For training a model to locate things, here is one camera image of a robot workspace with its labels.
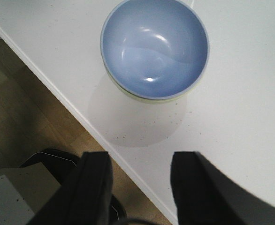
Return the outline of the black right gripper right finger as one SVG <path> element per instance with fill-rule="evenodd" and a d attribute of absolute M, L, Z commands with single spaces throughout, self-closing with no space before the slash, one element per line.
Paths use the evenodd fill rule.
<path fill-rule="evenodd" d="M 170 181 L 180 225 L 275 225 L 275 207 L 233 182 L 199 152 L 175 152 Z"/>

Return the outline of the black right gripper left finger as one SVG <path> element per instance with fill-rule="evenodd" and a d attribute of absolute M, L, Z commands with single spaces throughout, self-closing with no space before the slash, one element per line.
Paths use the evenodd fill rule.
<path fill-rule="evenodd" d="M 60 187 L 29 221 L 30 225 L 107 225 L 112 197 L 112 163 L 107 152 L 81 158 L 38 153 Z"/>

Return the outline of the grey robot base platform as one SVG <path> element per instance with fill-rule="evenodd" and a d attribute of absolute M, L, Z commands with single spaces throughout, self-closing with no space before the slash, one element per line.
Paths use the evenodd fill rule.
<path fill-rule="evenodd" d="M 42 163 L 0 169 L 0 225 L 25 225 L 60 187 Z"/>

